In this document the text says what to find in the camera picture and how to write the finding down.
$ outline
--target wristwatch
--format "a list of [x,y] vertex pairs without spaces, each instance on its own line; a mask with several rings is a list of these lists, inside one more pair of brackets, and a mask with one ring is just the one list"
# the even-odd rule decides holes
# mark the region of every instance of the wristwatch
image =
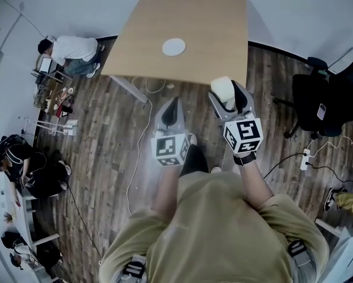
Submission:
[[251,161],[256,159],[256,153],[254,151],[251,152],[250,155],[247,155],[246,157],[236,157],[234,155],[234,162],[238,165],[238,166],[244,166],[247,163],[250,163]]

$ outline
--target chair armrest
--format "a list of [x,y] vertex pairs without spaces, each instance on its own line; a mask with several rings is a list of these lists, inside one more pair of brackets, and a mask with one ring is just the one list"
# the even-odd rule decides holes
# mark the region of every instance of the chair armrest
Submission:
[[307,64],[309,64],[310,66],[314,67],[317,70],[327,70],[328,69],[328,65],[325,61],[318,59],[318,58],[314,58],[314,57],[308,57]]

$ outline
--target white plate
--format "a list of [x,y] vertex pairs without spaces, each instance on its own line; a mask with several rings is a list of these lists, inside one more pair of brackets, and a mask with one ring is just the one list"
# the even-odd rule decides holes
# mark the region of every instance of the white plate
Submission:
[[179,38],[169,39],[164,42],[162,51],[165,55],[174,57],[175,55],[181,54],[186,49],[186,43]]

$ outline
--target yellow pants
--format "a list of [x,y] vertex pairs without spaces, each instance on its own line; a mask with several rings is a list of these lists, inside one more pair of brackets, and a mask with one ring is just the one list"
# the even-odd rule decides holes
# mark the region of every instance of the yellow pants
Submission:
[[353,194],[340,192],[336,195],[336,204],[343,209],[350,210],[353,213]]

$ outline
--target white box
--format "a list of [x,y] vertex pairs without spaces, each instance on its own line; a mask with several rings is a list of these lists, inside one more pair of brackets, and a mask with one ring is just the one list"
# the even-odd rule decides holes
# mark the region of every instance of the white box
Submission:
[[188,149],[189,141],[185,133],[151,139],[153,157],[164,167],[184,164]]
[[234,154],[256,151],[263,141],[260,119],[228,121],[223,136]]

